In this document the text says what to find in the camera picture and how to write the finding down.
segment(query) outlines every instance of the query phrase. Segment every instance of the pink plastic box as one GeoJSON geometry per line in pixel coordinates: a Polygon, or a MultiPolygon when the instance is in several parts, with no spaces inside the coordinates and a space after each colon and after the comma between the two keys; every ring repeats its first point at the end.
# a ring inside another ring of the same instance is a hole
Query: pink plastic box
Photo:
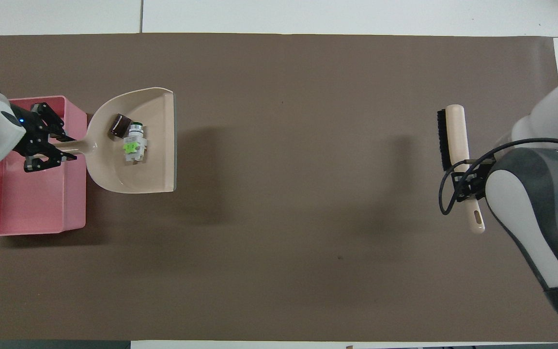
{"type": "MultiPolygon", "coordinates": [[[[28,109],[46,102],[64,119],[70,137],[81,139],[87,116],[62,95],[11,99],[28,109]]],[[[10,153],[0,162],[0,236],[53,234],[86,223],[86,162],[83,155],[48,170],[26,173],[24,157],[10,153]]]]}

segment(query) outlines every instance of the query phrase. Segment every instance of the brown paper sheet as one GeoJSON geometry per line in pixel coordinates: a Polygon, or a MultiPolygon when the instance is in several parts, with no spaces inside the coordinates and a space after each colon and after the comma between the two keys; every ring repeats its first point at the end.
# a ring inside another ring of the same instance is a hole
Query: brown paper sheet
{"type": "Polygon", "coordinates": [[[538,37],[0,37],[8,97],[162,86],[179,129],[176,192],[88,180],[85,228],[0,238],[0,337],[558,341],[485,203],[436,204],[436,111],[480,155],[557,83],[538,37]]]}

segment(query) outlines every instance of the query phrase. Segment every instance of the dustpan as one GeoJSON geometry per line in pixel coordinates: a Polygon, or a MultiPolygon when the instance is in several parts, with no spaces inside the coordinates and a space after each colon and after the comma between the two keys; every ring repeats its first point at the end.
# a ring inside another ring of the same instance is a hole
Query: dustpan
{"type": "Polygon", "coordinates": [[[103,104],[79,141],[55,146],[72,154],[83,154],[87,172],[102,188],[124,194],[144,194],[175,190],[176,130],[172,91],[147,88],[124,93],[103,104]],[[109,133],[119,113],[141,122],[148,140],[143,161],[128,162],[124,141],[109,133]]]}

